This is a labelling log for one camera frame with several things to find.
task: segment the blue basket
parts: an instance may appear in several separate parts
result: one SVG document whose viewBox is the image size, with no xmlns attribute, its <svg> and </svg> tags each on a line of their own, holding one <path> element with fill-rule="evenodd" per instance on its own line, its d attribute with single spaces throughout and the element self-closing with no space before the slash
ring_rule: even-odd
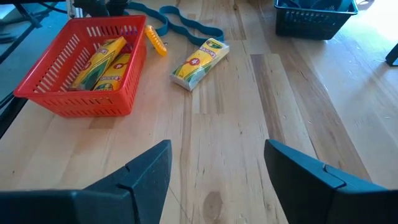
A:
<svg viewBox="0 0 398 224">
<path fill-rule="evenodd" d="M 347 12 L 323 11 L 280 6 L 277 9 L 276 34 L 315 40 L 330 40 L 358 8 L 353 1 Z"/>
</svg>

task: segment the plastic basket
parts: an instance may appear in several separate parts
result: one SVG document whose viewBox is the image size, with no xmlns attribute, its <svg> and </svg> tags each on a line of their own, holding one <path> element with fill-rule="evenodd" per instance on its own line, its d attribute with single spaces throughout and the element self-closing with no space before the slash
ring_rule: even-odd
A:
<svg viewBox="0 0 398 224">
<path fill-rule="evenodd" d="M 330 40 L 344 23 L 358 13 L 354 2 L 347 12 L 284 7 L 275 0 L 276 34 L 315 40 Z"/>
<path fill-rule="evenodd" d="M 122 116 L 132 110 L 146 59 L 145 16 L 72 19 L 14 91 L 63 117 Z M 106 39 L 123 36 L 122 52 L 131 58 L 120 88 L 114 91 L 67 91 L 85 63 Z"/>
</svg>

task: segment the wood grain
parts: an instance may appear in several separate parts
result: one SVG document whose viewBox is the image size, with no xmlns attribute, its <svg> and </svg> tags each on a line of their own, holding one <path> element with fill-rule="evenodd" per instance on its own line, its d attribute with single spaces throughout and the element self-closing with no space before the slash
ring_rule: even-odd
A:
<svg viewBox="0 0 398 224">
<path fill-rule="evenodd" d="M 198 47 L 170 31 L 167 57 L 147 46 L 125 117 L 64 119 L 28 102 L 0 139 L 1 190 L 83 188 L 171 139 L 161 223 L 287 223 L 267 138 L 398 188 L 398 72 L 383 61 L 398 41 L 385 16 L 396 21 L 385 7 L 394 0 L 374 1 L 328 41 L 276 36 L 271 0 L 141 2 L 220 27 L 230 53 L 188 92 L 168 75 Z"/>
</svg>

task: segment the wooden table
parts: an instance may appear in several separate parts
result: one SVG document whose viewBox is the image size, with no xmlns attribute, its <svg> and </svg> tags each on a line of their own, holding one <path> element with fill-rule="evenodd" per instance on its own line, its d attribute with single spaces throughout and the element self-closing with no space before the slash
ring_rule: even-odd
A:
<svg viewBox="0 0 398 224">
<path fill-rule="evenodd" d="M 167 34 L 169 55 L 148 47 L 122 118 L 64 119 L 28 102 L 0 140 L 0 189 L 83 188 L 171 139 L 162 223 L 287 223 L 267 138 L 398 188 L 398 70 L 384 63 L 398 40 L 397 1 L 376 1 L 328 41 L 277 37 L 270 0 L 237 0 L 236 11 L 228 0 L 145 3 L 221 27 L 229 55 L 190 93 L 168 74 L 197 47 Z"/>
</svg>

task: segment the red plastic basket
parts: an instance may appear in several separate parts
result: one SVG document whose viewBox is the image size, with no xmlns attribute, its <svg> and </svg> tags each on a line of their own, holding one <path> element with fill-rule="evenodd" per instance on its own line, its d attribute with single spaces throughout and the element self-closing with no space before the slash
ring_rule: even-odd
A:
<svg viewBox="0 0 398 224">
<path fill-rule="evenodd" d="M 121 116 L 131 113 L 146 58 L 145 16 L 95 17 L 67 22 L 14 95 L 28 98 L 64 117 Z M 106 39 L 123 36 L 131 58 L 115 91 L 67 91 Z"/>
</svg>

